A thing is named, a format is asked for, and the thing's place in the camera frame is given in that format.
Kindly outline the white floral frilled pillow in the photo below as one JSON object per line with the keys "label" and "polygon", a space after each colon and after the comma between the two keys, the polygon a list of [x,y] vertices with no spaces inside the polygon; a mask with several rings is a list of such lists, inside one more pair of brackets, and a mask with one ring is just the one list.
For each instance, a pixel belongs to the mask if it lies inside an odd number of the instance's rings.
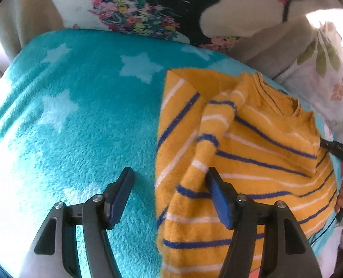
{"label": "white floral frilled pillow", "polygon": [[328,126],[343,124],[343,48],[334,24],[317,28],[304,51],[274,80],[306,102]]}

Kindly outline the white pillow with woman print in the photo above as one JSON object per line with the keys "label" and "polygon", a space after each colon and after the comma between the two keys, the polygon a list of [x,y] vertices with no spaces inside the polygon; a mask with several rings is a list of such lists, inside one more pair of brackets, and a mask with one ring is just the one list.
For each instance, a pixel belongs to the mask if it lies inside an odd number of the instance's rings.
{"label": "white pillow with woman print", "polygon": [[111,30],[215,51],[326,6],[326,0],[52,1],[65,28]]}

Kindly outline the teal star fleece blanket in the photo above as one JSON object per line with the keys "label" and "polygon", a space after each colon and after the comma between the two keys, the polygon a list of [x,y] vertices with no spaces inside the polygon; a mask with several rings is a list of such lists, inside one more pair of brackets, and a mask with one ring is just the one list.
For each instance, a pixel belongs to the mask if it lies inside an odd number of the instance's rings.
{"label": "teal star fleece blanket", "polygon": [[156,130],[167,70],[251,69],[185,44],[94,30],[41,35],[0,79],[0,264],[20,275],[53,204],[83,202],[125,166],[136,180],[110,243],[124,277],[159,277]]}

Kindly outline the beige curtain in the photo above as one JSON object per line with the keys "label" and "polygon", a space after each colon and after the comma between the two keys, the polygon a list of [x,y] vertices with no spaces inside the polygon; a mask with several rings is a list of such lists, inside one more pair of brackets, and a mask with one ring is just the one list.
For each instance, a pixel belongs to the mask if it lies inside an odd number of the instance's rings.
{"label": "beige curtain", "polygon": [[63,28],[52,0],[3,0],[0,4],[0,42],[9,60],[35,37]]}

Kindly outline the yellow striped small sweater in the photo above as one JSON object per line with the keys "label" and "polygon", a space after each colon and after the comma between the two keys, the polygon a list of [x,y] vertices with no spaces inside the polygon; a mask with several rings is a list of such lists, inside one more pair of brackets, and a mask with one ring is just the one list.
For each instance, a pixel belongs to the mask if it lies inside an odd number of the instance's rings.
{"label": "yellow striped small sweater", "polygon": [[321,253],[334,227],[340,169],[320,146],[313,113],[260,73],[172,69],[155,165],[162,277],[217,277],[221,269],[232,232],[205,186],[210,167],[256,202],[284,201]]}

